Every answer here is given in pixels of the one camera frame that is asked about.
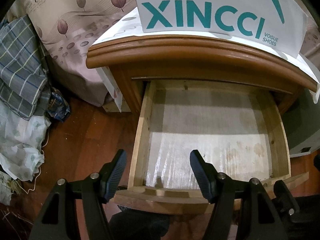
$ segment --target open drawer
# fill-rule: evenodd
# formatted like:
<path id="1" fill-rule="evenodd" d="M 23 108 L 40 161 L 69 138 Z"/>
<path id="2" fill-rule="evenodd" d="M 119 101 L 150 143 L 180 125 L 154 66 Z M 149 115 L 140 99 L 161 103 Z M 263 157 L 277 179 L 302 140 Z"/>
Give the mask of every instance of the open drawer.
<path id="1" fill-rule="evenodd" d="M 143 99 L 128 190 L 118 191 L 114 202 L 168 214 L 211 212 L 190 166 L 193 149 L 233 179 L 260 179 L 270 194 L 279 179 L 292 187 L 308 178 L 290 178 L 284 128 L 269 91 L 223 82 L 156 80 L 148 83 Z"/>

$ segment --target plaid cloth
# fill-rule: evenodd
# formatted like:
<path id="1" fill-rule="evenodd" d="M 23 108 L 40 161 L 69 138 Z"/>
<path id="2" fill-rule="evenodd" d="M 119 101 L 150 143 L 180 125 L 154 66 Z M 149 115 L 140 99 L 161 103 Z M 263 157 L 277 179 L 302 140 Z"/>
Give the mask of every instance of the plaid cloth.
<path id="1" fill-rule="evenodd" d="M 0 24 L 0 99 L 29 120 L 48 108 L 44 52 L 28 16 Z"/>

